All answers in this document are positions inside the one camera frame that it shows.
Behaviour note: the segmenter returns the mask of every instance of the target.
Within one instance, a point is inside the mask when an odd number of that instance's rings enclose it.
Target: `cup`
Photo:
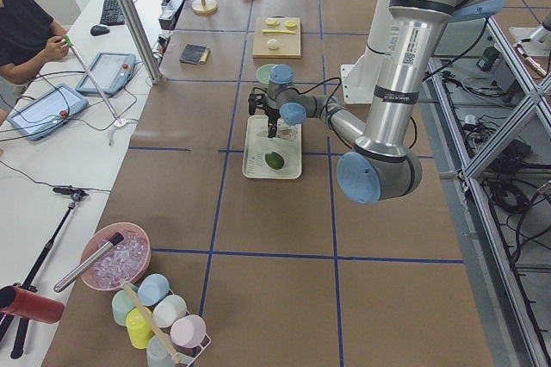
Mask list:
[[[199,315],[187,315],[176,320],[170,329],[170,339],[184,348],[197,347],[207,335],[205,321]]]
[[[27,289],[8,285],[0,289],[0,312],[53,324],[61,319],[65,305]]]
[[[139,348],[143,350],[147,348],[149,340],[155,335],[147,321],[142,316],[141,312],[135,308],[130,311],[126,319],[128,337],[130,338],[130,343],[134,348]]]
[[[138,287],[132,285],[131,287],[134,291],[138,290]],[[130,311],[135,308],[132,299],[128,296],[126,291],[123,289],[115,294],[113,300],[111,301],[111,309],[113,311],[113,318],[115,322],[120,326],[125,326],[127,324],[127,315]]]
[[[164,275],[151,274],[139,286],[138,298],[142,304],[149,307],[165,298],[169,291],[169,280]]]
[[[175,365],[161,340],[157,336],[150,339],[147,345],[147,367],[174,367]]]
[[[168,295],[153,310],[153,319],[161,328],[170,327],[188,312],[186,301],[179,295]]]

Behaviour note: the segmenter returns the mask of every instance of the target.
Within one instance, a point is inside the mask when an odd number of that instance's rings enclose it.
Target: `person's hand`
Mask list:
[[[56,35],[47,41],[42,51],[46,62],[48,62],[54,61],[55,59],[64,59],[69,52],[69,47],[63,41],[63,37]]]

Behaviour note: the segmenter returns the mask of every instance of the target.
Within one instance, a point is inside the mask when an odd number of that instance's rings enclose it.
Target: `red cylinder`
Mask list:
[[[29,290],[9,285],[0,289],[0,312],[53,324],[61,319],[65,305]]]

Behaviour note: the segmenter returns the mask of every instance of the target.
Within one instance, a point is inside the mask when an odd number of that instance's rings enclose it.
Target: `electronic equipment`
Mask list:
[[[88,100],[66,84],[60,84],[44,96],[8,116],[9,123],[29,140],[48,136],[67,119],[80,113]]]
[[[122,25],[124,24],[124,15],[121,6],[117,0],[103,0],[102,16],[100,17],[102,25]]]
[[[108,96],[119,91],[128,82],[136,66],[136,56],[129,53],[98,53],[92,64],[92,72],[97,83]],[[87,74],[80,79],[75,90],[84,94],[98,94]]]

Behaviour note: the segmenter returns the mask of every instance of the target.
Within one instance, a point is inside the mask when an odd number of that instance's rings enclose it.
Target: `green object in hand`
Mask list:
[[[278,152],[270,152],[264,154],[266,164],[272,169],[280,170],[285,165],[285,159]]]

